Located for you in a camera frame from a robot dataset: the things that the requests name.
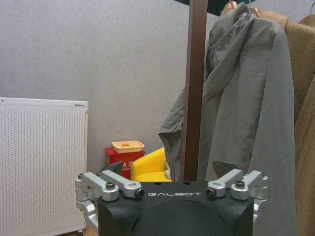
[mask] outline white radiator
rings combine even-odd
[[[88,102],[0,97],[0,236],[85,228],[74,180],[86,171]]]

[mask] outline bolt head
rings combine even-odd
[[[217,196],[217,192],[214,188],[208,188],[206,190],[206,195],[209,197],[209,198],[215,198]]]
[[[111,190],[115,188],[115,183],[113,182],[107,182],[105,185],[106,189]]]
[[[136,191],[134,192],[134,196],[137,199],[143,198],[144,197],[144,190],[143,190],[143,188],[136,189]]]
[[[244,181],[241,181],[241,180],[235,181],[235,187],[237,187],[237,188],[245,188]]]

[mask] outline silver metal bracket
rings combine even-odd
[[[91,172],[79,174],[75,179],[76,206],[83,212],[85,221],[98,232],[98,221],[93,200],[115,201],[122,190],[128,198],[142,198],[144,190],[139,182],[130,181],[112,171],[103,171],[99,176]]]
[[[223,197],[228,188],[233,199],[245,201],[249,196],[253,197],[253,222],[256,222],[267,201],[268,177],[259,171],[244,175],[241,170],[234,169],[208,182],[206,194],[211,198]]]
[[[243,177],[241,170],[231,170],[217,180],[208,182],[206,194],[209,197],[218,198],[225,196],[226,190],[237,180]]]
[[[144,196],[144,190],[139,182],[131,181],[109,170],[101,172],[99,177],[107,182],[115,183],[128,198],[140,199]]]

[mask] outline textured wall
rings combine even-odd
[[[312,2],[252,5],[297,22]],[[111,141],[150,152],[184,86],[188,13],[172,0],[1,0],[0,96],[90,101],[91,171]]]

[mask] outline yellow plastic object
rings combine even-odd
[[[171,182],[165,175],[166,158],[160,148],[137,160],[131,165],[131,180],[138,182]]]
[[[114,150],[118,153],[138,152],[144,148],[144,144],[139,141],[112,142]]]

